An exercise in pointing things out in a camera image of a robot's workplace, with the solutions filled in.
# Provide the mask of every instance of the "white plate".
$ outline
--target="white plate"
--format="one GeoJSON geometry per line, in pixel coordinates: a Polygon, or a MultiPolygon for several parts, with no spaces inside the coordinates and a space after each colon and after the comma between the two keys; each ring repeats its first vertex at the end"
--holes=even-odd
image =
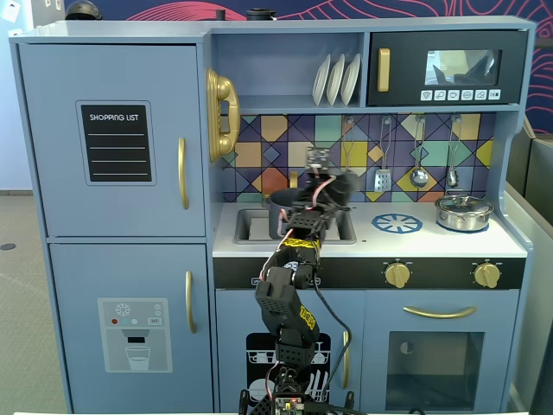
{"type": "Polygon", "coordinates": [[[355,89],[357,78],[359,77],[360,66],[361,55],[356,54],[352,63],[350,63],[346,69],[346,74],[344,74],[344,80],[342,81],[342,88],[340,89],[340,96],[342,97],[344,105],[349,104],[349,101],[352,98],[353,90],[355,89]]]}
{"type": "Polygon", "coordinates": [[[342,74],[344,73],[344,61],[346,56],[344,54],[340,55],[340,58],[336,62],[336,65],[332,68],[330,73],[330,79],[328,80],[327,86],[327,99],[330,105],[334,105],[334,101],[338,96],[338,91],[340,90],[340,83],[342,81],[342,74]]]}
{"type": "Polygon", "coordinates": [[[321,103],[322,94],[325,91],[325,85],[327,84],[328,69],[330,68],[330,54],[319,66],[317,76],[315,76],[315,83],[313,84],[313,101],[315,105],[321,103]]]}

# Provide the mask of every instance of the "microwave buttons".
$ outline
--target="microwave buttons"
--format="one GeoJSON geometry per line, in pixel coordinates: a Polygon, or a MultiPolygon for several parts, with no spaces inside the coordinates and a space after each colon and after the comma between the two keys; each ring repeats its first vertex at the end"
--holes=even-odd
{"type": "Polygon", "coordinates": [[[450,89],[448,91],[448,101],[458,101],[459,100],[459,90],[458,89],[450,89]]]}
{"type": "Polygon", "coordinates": [[[477,89],[476,95],[474,96],[474,99],[477,101],[483,101],[487,99],[487,90],[486,89],[477,89]]]}
{"type": "Polygon", "coordinates": [[[463,89],[461,91],[461,101],[470,101],[474,98],[474,89],[463,89]]]}
{"type": "Polygon", "coordinates": [[[432,100],[432,90],[427,89],[421,91],[421,101],[431,101],[432,100]]]}
{"type": "Polygon", "coordinates": [[[500,89],[490,89],[490,94],[488,95],[488,99],[497,100],[501,97],[501,90],[500,89]]]}
{"type": "Polygon", "coordinates": [[[445,101],[445,100],[446,100],[446,90],[436,89],[434,91],[434,101],[445,101]]]}

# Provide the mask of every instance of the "oven window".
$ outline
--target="oven window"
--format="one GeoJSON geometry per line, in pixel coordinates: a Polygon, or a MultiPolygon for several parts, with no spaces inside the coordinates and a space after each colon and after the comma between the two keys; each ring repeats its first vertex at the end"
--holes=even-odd
{"type": "Polygon", "coordinates": [[[424,85],[497,85],[500,51],[429,50],[424,85]]]}
{"type": "Polygon", "coordinates": [[[472,411],[484,333],[390,333],[386,411],[472,411]]]}

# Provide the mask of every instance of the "play kitchen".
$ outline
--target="play kitchen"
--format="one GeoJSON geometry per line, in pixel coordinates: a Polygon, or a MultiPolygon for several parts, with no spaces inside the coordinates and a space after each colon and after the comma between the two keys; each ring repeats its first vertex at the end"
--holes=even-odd
{"type": "Polygon", "coordinates": [[[535,29],[57,22],[10,38],[67,409],[237,412],[242,389],[250,406],[272,390],[254,290],[315,147],[358,178],[312,281],[350,330],[299,291],[321,332],[305,392],[504,412],[532,244],[502,201],[535,29]]]}

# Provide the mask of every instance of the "black robot arm segment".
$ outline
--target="black robot arm segment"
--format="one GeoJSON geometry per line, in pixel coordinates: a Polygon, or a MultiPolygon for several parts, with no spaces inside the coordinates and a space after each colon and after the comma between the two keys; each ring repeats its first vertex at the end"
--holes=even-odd
{"type": "Polygon", "coordinates": [[[300,370],[311,362],[319,327],[296,289],[305,290],[315,281],[325,233],[334,213],[347,209],[357,178],[329,164],[327,149],[309,151],[308,186],[293,203],[287,233],[265,262],[256,288],[263,321],[277,338],[278,360],[300,370]]]}

